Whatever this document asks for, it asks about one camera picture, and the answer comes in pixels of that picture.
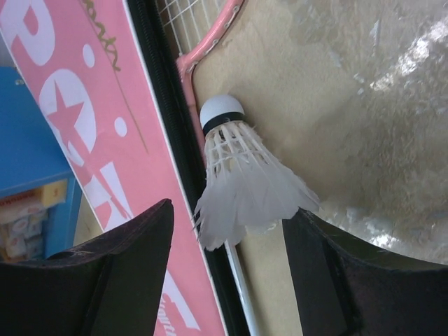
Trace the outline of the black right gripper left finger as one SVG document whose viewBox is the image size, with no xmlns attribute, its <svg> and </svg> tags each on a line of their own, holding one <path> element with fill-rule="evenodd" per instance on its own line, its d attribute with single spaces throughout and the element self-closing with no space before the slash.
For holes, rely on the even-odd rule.
<svg viewBox="0 0 448 336">
<path fill-rule="evenodd" d="M 152 335 L 174 231 L 171 200 L 44 260 L 1 264 L 2 335 Z"/>
</svg>

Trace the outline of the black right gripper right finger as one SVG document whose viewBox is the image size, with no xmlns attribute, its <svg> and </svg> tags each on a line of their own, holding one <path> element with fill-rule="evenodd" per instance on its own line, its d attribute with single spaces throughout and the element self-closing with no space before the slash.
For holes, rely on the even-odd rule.
<svg viewBox="0 0 448 336">
<path fill-rule="evenodd" d="M 304 335 L 446 335 L 447 266 L 298 211 L 283 237 Z"/>
</svg>

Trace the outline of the white feather shuttlecock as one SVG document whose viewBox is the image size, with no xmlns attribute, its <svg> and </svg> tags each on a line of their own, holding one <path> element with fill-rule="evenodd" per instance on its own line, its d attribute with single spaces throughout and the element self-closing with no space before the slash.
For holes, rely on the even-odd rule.
<svg viewBox="0 0 448 336">
<path fill-rule="evenodd" d="M 248 232 L 265 233 L 299 209 L 320 209 L 317 194 L 265 147 L 236 98 L 209 98 L 199 121 L 205 137 L 206 186 L 194 216 L 204 249 L 235 246 Z"/>
</svg>

